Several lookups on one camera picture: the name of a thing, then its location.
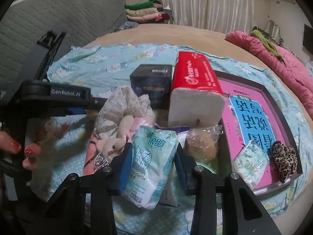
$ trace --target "plastic bag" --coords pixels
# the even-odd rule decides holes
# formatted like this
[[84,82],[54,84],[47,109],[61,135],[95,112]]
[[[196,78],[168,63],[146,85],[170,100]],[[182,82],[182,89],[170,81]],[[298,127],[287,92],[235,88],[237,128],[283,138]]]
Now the plastic bag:
[[132,167],[123,196],[137,207],[153,209],[170,173],[178,146],[176,132],[140,126],[132,149]]
[[217,141],[222,133],[221,125],[191,129],[187,133],[185,149],[196,162],[205,164],[216,157]]
[[262,179],[269,162],[268,154],[255,141],[250,140],[232,161],[232,165],[234,172],[253,189]]

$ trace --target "green garment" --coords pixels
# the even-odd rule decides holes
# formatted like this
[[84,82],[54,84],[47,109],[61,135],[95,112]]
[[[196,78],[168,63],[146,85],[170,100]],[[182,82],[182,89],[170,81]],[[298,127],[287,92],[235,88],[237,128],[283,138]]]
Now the green garment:
[[253,37],[258,38],[258,39],[262,42],[263,46],[264,46],[270,53],[272,53],[274,56],[276,56],[279,61],[282,61],[282,60],[283,60],[283,57],[281,56],[281,54],[279,54],[279,53],[277,52],[277,50],[276,50],[274,44],[273,44],[270,40],[266,39],[266,38],[263,36],[263,34],[261,34],[260,31],[258,31],[258,30],[253,30],[250,35],[253,36]]
[[153,8],[153,1],[148,1],[148,2],[144,2],[144,3],[137,3],[134,5],[125,5],[125,9],[129,9],[132,11],[135,10],[142,10],[142,9],[147,9],[147,8]]

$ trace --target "mattress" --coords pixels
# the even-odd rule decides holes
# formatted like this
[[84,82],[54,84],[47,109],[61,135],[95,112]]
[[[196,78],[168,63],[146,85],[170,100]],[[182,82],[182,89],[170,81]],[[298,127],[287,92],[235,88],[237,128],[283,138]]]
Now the mattress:
[[67,34],[55,59],[127,21],[125,0],[24,0],[12,5],[0,22],[0,82],[18,75],[26,56],[47,31]]
[[[140,25],[135,29],[129,29],[99,37],[95,41],[89,43],[87,47],[95,45],[106,46],[118,43],[168,43],[172,45],[187,45],[212,55],[233,58],[237,61],[246,62],[258,68],[264,68],[271,71],[261,60],[249,52],[226,41],[224,34],[188,26],[157,24]],[[295,94],[283,83],[282,85],[301,107],[309,128],[311,132],[313,132],[313,121],[309,114]],[[294,203],[285,213],[273,218],[282,235],[291,235],[296,231],[313,203],[313,169],[308,172],[307,176],[307,183]]]

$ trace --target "pink blanket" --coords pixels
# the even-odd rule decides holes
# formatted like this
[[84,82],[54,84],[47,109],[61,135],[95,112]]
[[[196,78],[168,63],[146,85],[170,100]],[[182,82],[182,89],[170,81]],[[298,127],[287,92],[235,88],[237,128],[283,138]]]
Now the pink blanket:
[[226,40],[249,51],[273,70],[285,85],[295,93],[310,117],[313,119],[313,80],[304,65],[289,51],[276,46],[283,57],[281,63],[273,54],[267,51],[262,42],[242,31],[226,34]]

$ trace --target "finger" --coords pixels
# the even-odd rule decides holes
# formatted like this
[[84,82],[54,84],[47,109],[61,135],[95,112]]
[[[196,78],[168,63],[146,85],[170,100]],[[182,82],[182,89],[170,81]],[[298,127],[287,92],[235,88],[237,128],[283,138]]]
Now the finger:
[[40,153],[41,153],[41,147],[35,143],[28,145],[24,149],[24,154],[28,158],[36,157],[36,156],[40,155]]
[[20,143],[12,139],[6,132],[0,132],[0,149],[9,152],[10,154],[17,154],[21,151]]
[[34,169],[37,169],[38,162],[37,162],[36,158],[26,158],[26,159],[24,159],[22,165],[23,165],[24,169],[34,170]]

